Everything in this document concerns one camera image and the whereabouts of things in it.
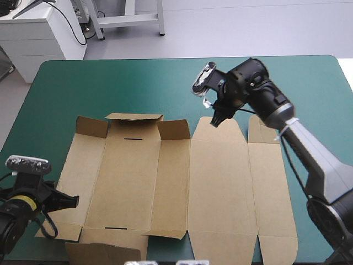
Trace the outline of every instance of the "green table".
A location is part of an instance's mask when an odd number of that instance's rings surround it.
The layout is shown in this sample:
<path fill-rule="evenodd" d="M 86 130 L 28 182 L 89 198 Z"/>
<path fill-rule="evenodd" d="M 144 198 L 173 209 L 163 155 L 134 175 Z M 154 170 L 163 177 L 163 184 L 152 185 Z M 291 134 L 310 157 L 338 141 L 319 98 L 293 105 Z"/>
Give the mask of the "green table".
<path fill-rule="evenodd" d="M 75 130 L 77 115 L 102 118 L 111 112 L 162 113 L 165 120 L 187 118 L 191 132 L 201 116 L 212 115 L 190 86 L 205 63 L 217 62 L 228 71 L 246 58 L 51 61 L 42 65 L 0 153 L 36 156 L 52 162 L 46 179 L 57 180 Z M 271 78 L 297 108 L 297 116 L 343 162 L 353 163 L 353 94 L 331 56 L 260 58 Z M 245 137 L 248 113 L 237 113 Z M 306 171 L 294 159 L 303 179 Z M 310 221 L 306 200 L 285 161 L 288 185 L 299 237 L 297 262 L 318 262 L 331 248 Z M 9 186 L 7 180 L 3 186 Z M 64 241 L 34 238 L 30 224 L 7 259 L 66 260 Z M 159 261 L 192 258 L 189 238 L 181 241 L 150 238 L 148 258 Z M 261 255 L 257 245 L 254 262 Z"/>

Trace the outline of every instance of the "unfolded cardboard box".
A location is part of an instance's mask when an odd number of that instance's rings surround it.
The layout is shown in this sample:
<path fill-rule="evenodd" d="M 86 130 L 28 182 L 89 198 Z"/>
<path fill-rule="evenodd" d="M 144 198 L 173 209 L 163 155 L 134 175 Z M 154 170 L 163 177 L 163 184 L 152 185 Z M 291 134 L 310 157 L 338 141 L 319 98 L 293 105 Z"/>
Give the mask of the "unfolded cardboard box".
<path fill-rule="evenodd" d="M 57 186 L 80 196 L 78 208 L 51 213 L 57 238 L 78 241 L 67 243 L 72 265 L 144 260 L 148 235 L 181 239 L 186 231 L 195 258 L 214 265 L 251 264 L 257 236 L 264 264 L 294 262 L 280 145 L 256 116 L 249 143 L 233 119 L 213 128 L 203 117 L 191 139 L 186 120 L 106 118 L 78 117 Z"/>

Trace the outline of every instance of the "yellow tape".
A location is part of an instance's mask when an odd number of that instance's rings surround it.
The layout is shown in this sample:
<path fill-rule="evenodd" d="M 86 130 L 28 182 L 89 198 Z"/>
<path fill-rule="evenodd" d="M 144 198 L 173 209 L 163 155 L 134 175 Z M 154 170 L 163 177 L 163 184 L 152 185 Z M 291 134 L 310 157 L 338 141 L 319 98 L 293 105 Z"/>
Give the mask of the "yellow tape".
<path fill-rule="evenodd" d="M 15 200 L 15 199 L 22 200 L 22 201 L 26 202 L 32 208 L 32 211 L 37 209 L 37 205 L 35 204 L 35 202 L 31 198 L 29 198 L 28 196 L 16 195 L 16 196 L 10 198 L 10 200 Z"/>

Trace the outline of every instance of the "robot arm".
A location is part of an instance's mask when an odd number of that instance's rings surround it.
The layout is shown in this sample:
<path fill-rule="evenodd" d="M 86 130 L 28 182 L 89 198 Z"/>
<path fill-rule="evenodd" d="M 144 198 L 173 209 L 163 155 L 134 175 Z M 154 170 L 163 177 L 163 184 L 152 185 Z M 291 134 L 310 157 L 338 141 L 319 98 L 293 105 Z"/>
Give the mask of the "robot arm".
<path fill-rule="evenodd" d="M 211 124 L 218 127 L 244 104 L 249 104 L 266 126 L 280 131 L 308 171 L 304 192 L 308 213 L 333 249 L 353 260 L 353 167 L 341 163 L 295 118 L 295 108 L 269 78 L 263 63 L 248 59 L 227 73 L 208 63 L 192 92 L 205 98 L 217 93 Z"/>
<path fill-rule="evenodd" d="M 28 223 L 39 222 L 36 217 L 40 213 L 46 216 L 55 231 L 55 236 L 51 236 L 40 226 L 43 234 L 55 238 L 57 230 L 47 213 L 76 208 L 79 199 L 57 191 L 53 182 L 43 180 L 51 171 L 48 160 L 10 156 L 6 166 L 16 175 L 16 181 L 13 188 L 0 190 L 0 198 L 5 201 L 0 205 L 0 263 L 21 238 Z"/>

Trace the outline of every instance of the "white cabinet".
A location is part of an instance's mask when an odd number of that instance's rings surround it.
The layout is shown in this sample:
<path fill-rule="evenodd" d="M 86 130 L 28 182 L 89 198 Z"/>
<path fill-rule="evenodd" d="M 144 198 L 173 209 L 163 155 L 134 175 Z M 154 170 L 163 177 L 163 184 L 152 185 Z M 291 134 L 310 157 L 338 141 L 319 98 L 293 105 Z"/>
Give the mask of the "white cabinet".
<path fill-rule="evenodd" d="M 0 46 L 28 83 L 34 80 L 43 62 L 81 60 L 87 47 L 77 42 L 65 18 L 47 3 L 12 19 L 29 3 L 30 0 L 22 0 L 16 10 L 0 17 Z M 54 5 L 65 14 L 77 38 L 84 43 L 71 1 L 58 0 Z"/>

